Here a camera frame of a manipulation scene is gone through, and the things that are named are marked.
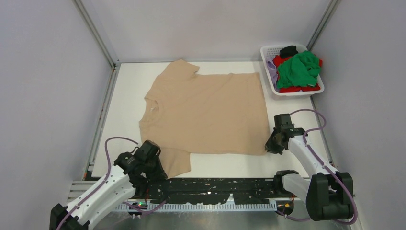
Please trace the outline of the beige t shirt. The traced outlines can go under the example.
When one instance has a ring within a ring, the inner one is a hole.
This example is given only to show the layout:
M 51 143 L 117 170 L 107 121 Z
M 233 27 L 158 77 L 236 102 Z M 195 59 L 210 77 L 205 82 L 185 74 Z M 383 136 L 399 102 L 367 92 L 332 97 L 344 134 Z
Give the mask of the beige t shirt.
M 202 75 L 177 60 L 156 77 L 145 102 L 141 139 L 160 146 L 168 178 L 191 170 L 191 153 L 266 153 L 270 127 L 257 72 Z

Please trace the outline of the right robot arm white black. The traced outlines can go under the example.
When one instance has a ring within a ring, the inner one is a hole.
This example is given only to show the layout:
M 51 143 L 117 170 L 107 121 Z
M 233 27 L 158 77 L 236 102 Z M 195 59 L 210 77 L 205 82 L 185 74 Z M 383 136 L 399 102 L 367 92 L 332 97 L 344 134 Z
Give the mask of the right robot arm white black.
M 308 140 L 311 130 L 295 127 L 291 114 L 274 116 L 272 134 L 265 150 L 283 154 L 289 150 L 300 162 L 310 179 L 304 179 L 295 170 L 276 172 L 273 190 L 278 196 L 289 193 L 304 201 L 309 219 L 334 220 L 351 225 L 358 217 L 353 198 L 353 179 L 347 172 L 340 172 L 329 161 L 317 154 Z

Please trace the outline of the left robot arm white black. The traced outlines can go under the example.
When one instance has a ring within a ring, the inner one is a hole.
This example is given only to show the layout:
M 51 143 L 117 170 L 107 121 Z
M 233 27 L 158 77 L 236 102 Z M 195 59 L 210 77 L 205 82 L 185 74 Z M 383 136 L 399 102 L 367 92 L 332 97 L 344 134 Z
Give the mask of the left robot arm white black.
M 108 160 L 107 173 L 67 205 L 57 204 L 50 213 L 51 230 L 92 230 L 126 200 L 144 198 L 148 184 L 167 179 L 159 159 L 160 147 L 146 140 L 130 152 Z

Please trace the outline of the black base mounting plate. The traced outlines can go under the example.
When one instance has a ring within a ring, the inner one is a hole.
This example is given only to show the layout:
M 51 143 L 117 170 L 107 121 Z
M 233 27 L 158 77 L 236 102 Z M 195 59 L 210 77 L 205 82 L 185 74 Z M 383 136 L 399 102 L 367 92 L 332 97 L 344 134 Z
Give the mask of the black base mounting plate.
M 291 198 L 282 183 L 272 178 L 173 178 L 137 187 L 132 199 L 153 204 L 224 204 L 234 198 L 237 204 L 265 204 L 269 198 Z

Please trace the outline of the white plastic laundry basket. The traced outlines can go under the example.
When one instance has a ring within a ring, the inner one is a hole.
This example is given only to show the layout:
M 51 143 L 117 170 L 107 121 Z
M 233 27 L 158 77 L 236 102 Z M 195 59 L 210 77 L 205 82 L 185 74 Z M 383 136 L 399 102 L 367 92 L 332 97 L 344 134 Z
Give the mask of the white plastic laundry basket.
M 317 84 L 320 87 L 320 89 L 317 91 L 306 91 L 306 92 L 299 91 L 299 92 L 281 93 L 275 89 L 275 87 L 273 85 L 271 74 L 268 70 L 267 60 L 273 59 L 276 55 L 280 54 L 280 50 L 282 50 L 283 48 L 288 47 L 290 45 L 296 46 L 296 50 L 298 52 L 303 52 L 303 51 L 307 50 L 306 46 L 304 46 L 302 44 L 291 44 L 291 43 L 278 43 L 278 44 L 263 46 L 260 48 L 260 54 L 262 57 L 263 65 L 265 67 L 266 76 L 270 82 L 272 98 L 274 100 L 299 99 L 299 98 L 308 98 L 314 94 L 322 93 L 325 90 L 325 86 L 324 86 L 324 83 L 322 82 L 320 75 L 318 75 L 318 77 L 317 77 Z

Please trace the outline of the lavender garment in basket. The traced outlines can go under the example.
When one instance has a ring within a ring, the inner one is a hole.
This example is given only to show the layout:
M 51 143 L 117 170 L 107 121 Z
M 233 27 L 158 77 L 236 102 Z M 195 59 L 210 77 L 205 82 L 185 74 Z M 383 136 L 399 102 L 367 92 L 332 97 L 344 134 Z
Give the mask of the lavender garment in basket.
M 266 61 L 268 71 L 270 73 L 271 77 L 271 83 L 275 89 L 276 92 L 279 92 L 279 89 L 277 88 L 277 80 L 278 80 L 278 72 L 277 72 L 277 67 L 275 66 L 274 62 L 272 59 L 267 59 Z

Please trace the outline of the green t shirt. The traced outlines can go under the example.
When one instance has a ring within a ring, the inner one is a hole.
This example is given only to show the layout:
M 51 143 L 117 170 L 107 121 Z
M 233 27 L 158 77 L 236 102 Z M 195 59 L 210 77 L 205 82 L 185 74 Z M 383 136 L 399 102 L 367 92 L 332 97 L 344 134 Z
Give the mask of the green t shirt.
M 277 67 L 277 89 L 317 86 L 321 64 L 320 59 L 311 51 L 293 55 Z

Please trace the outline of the red t shirt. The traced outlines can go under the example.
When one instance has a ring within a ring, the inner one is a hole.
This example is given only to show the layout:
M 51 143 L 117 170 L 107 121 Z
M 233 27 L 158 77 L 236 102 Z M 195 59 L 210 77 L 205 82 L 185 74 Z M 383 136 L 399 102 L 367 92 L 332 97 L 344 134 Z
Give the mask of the red t shirt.
M 284 62 L 288 61 L 291 58 L 291 56 L 286 57 L 286 58 L 281 58 L 280 55 L 276 55 L 275 58 L 272 60 L 275 67 L 279 67 L 281 64 Z M 311 91 L 318 91 L 321 90 L 321 87 L 317 83 L 315 86 L 308 86 L 308 87 L 289 87 L 289 88 L 278 88 L 276 86 L 277 81 L 279 80 L 279 76 L 274 80 L 274 88 L 276 89 L 277 92 L 280 93 L 290 93 L 290 92 L 311 92 Z

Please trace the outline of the black garment in basket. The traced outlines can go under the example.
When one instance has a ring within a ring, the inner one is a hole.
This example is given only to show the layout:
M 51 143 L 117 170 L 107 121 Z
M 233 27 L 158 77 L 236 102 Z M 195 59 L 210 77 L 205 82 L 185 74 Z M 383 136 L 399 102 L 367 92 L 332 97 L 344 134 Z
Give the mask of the black garment in basket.
M 296 54 L 298 54 L 297 46 L 294 46 L 294 45 L 284 47 L 280 50 L 280 57 L 282 59 L 292 57 Z

